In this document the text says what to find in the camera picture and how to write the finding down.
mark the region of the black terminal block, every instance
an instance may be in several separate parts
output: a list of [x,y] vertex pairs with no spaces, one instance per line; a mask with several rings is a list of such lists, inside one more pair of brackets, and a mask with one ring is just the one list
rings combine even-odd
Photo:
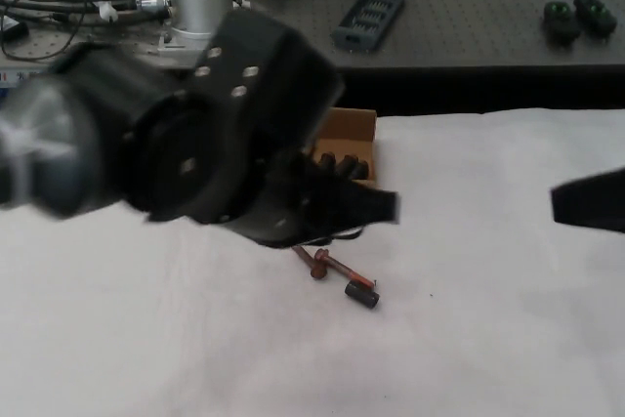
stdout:
[[372,51],[387,32],[404,0],[356,0],[331,37],[337,48]]
[[566,2],[548,2],[543,22],[550,41],[567,46],[581,34],[579,23]]
[[616,17],[601,0],[574,0],[574,4],[579,21],[590,32],[601,38],[607,38],[616,29],[618,24]]

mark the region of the label sticker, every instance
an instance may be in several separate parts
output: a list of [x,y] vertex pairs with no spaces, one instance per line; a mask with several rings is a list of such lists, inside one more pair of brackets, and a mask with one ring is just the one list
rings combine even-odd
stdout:
[[39,72],[35,72],[32,70],[9,70],[9,71],[0,71],[0,88],[15,88],[23,80],[36,75]]

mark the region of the small cardboard box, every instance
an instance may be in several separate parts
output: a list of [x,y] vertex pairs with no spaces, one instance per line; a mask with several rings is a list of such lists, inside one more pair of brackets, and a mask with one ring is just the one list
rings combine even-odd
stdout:
[[369,165],[369,177],[361,183],[375,187],[376,174],[373,155],[377,113],[369,109],[333,107],[317,134],[312,157],[318,162],[323,153],[332,152],[337,164],[346,155],[354,155]]

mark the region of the white tablecloth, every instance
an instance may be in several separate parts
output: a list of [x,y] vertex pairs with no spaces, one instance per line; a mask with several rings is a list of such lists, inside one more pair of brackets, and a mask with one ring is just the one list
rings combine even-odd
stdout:
[[625,112],[384,118],[399,226],[332,252],[369,311],[289,251],[122,205],[0,215],[0,415],[625,415],[625,236],[549,188],[625,165]]

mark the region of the black cylinder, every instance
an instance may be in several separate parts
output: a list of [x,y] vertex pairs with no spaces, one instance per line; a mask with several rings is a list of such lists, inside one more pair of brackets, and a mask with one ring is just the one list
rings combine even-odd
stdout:
[[321,155],[321,159],[319,160],[319,168],[321,168],[323,171],[327,171],[328,173],[332,173],[335,166],[336,157],[334,156],[334,153],[328,152]]
[[370,310],[373,310],[380,300],[380,295],[355,280],[345,287],[345,294]]
[[348,180],[366,180],[369,177],[369,164],[366,161],[356,163]]
[[355,165],[358,163],[358,159],[353,155],[346,155],[343,158],[343,161],[336,165],[336,174],[342,176],[343,178],[347,178],[350,173],[354,170]]

